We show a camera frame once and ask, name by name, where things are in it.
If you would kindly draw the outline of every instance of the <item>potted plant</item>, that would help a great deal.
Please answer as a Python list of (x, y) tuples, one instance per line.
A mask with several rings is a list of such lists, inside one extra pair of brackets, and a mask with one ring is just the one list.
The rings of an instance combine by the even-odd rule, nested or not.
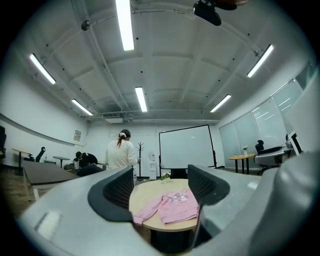
[(243, 152), (244, 152), (244, 156), (248, 157), (248, 152), (247, 152), (248, 146), (245, 145), (242, 149), (243, 149)]
[(160, 180), (168, 182), (170, 180), (170, 177), (171, 177), (171, 173), (167, 171), (163, 174), (163, 176), (160, 178)]

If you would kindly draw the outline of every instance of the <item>white sweater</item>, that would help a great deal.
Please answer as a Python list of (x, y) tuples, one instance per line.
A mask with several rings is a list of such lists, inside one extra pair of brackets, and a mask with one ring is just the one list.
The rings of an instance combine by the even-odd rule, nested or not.
[(135, 166), (138, 160), (135, 155), (134, 145), (127, 140), (122, 140), (120, 147), (118, 147), (117, 143), (117, 140), (113, 140), (108, 145), (109, 169)]

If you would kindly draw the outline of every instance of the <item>ceiling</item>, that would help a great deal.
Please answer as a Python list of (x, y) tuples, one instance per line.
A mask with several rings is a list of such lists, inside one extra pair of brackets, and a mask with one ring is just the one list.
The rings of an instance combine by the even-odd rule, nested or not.
[[(115, 0), (52, 1), (30, 19), (16, 50), (29, 73), (79, 115), (84, 113), (72, 99), (93, 118), (110, 113), (104, 116), (216, 123), (281, 65), (284, 56), (278, 52), (252, 78), (246, 76), (258, 59), (255, 52), (261, 55), (269, 44), (285, 47), (282, 17), (266, 1), (251, 0), (234, 11), (217, 9), (222, 25), (216, 27), (192, 14), (195, 2), (131, 0), (135, 49), (124, 51)], [(84, 20), (91, 22), (87, 31), (81, 30)], [(56, 84), (38, 74), (30, 53), (41, 59)], [(140, 110), (137, 86), (146, 93), (146, 113)], [(226, 94), (231, 99), (210, 113)]]

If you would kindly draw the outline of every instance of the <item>pink sweatshirt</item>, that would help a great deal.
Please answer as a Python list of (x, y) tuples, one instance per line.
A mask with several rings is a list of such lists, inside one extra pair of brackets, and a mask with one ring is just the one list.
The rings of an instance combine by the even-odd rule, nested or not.
[(141, 225), (156, 212), (164, 224), (177, 223), (196, 218), (199, 205), (194, 194), (184, 189), (180, 192), (163, 194), (133, 215), (133, 222)]

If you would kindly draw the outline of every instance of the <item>air conditioning unit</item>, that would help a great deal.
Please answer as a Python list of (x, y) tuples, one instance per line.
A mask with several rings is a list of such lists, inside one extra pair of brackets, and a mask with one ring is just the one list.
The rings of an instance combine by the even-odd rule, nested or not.
[(124, 122), (122, 117), (105, 117), (104, 120), (109, 124), (122, 124)]

